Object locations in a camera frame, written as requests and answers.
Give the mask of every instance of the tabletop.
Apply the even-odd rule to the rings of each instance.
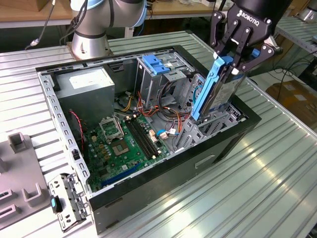
[[[206,68],[213,51],[184,31],[109,41],[116,54],[182,45]],[[44,178],[71,171],[35,67],[73,61],[66,46],[0,54],[0,141],[30,135]],[[96,235],[91,220],[62,233],[48,207],[0,237],[299,237],[317,222],[317,135],[246,80],[236,93],[262,120],[230,154]]]

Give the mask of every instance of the blue latch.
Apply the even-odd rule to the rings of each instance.
[[[257,50],[257,49],[253,49],[253,51],[252,51],[252,56],[253,56],[254,58],[257,58],[257,57],[259,57],[259,55],[260,55],[260,51]]]
[[[155,75],[170,72],[170,69],[165,67],[155,55],[142,56],[142,59]]]

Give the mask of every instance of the ram slot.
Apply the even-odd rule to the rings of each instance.
[[[134,120],[134,121],[132,121],[132,125],[134,126],[136,131],[139,132],[141,137],[144,139],[144,142],[147,144],[147,147],[151,151],[152,155],[158,156],[159,153],[158,153],[156,147],[153,145],[153,143],[150,141],[148,136],[145,134],[145,132],[143,131],[143,128],[140,126],[140,124]]]
[[[145,154],[145,156],[148,158],[148,159],[151,159],[152,158],[152,155],[150,150],[148,150],[146,144],[143,142],[143,140],[140,138],[139,134],[138,134],[138,131],[134,128],[134,126],[132,125],[132,123],[129,121],[129,122],[126,122],[126,126],[127,128],[129,129],[129,131],[131,132],[133,138],[136,140],[136,142],[138,143],[138,145],[141,147],[143,153]]]

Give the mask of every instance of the cardboard box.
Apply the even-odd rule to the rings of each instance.
[[[277,100],[280,83],[266,92]],[[317,128],[317,97],[296,80],[283,82],[278,102],[311,129]]]
[[[29,11],[40,11],[49,0],[0,0],[0,5]]]

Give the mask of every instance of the blue plastic bracket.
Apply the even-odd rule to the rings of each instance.
[[[230,56],[218,57],[209,71],[207,79],[204,83],[204,87],[199,94],[198,98],[196,99],[196,103],[194,104],[194,108],[192,109],[191,115],[195,120],[198,120],[200,116],[200,112],[202,107],[204,106],[205,100],[210,96],[214,85],[219,80],[219,72],[221,67],[224,65],[228,65],[233,61],[233,58]]]
[[[155,55],[142,56],[142,59],[155,75],[170,72],[170,69],[165,67]]]

